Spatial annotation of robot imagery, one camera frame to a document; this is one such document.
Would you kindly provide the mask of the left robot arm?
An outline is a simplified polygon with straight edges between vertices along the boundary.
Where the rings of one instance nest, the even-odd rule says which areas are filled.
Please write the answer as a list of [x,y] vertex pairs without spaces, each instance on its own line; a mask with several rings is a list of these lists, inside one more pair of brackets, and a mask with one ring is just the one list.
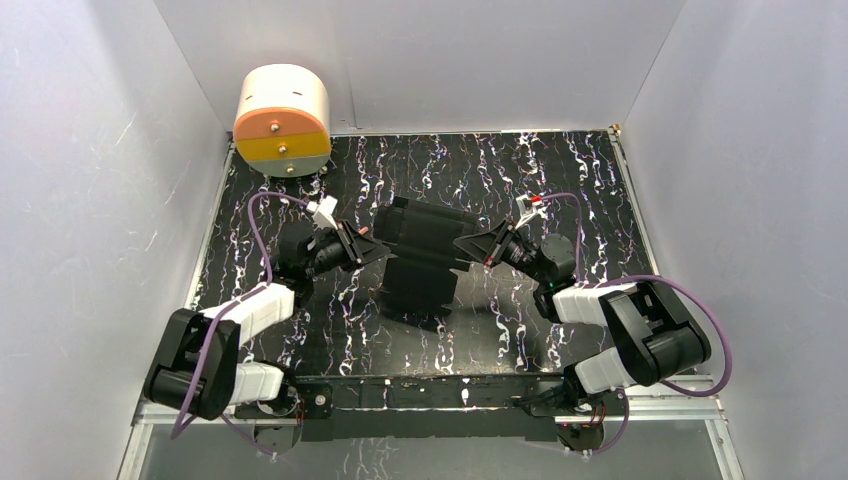
[[284,367],[245,362],[241,347],[290,319],[312,296],[316,277],[334,269],[351,272],[389,253],[389,246],[346,221],[281,244],[271,260],[271,279],[216,307],[171,314],[145,378],[144,398],[182,418],[213,420],[231,406],[256,402],[275,416],[290,414],[299,391],[286,381]]

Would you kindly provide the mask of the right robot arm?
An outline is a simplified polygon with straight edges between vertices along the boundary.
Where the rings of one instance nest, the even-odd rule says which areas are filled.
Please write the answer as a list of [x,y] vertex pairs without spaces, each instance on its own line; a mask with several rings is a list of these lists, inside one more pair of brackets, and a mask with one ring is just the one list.
[[612,337],[611,347],[565,367],[559,385],[516,399],[515,406],[527,412],[548,405],[587,414],[609,392],[660,383],[712,355],[707,335],[671,286],[657,279],[579,286],[577,250],[563,235],[535,243],[504,221],[453,244],[477,263],[505,263],[534,280],[533,299],[543,318],[597,325]]

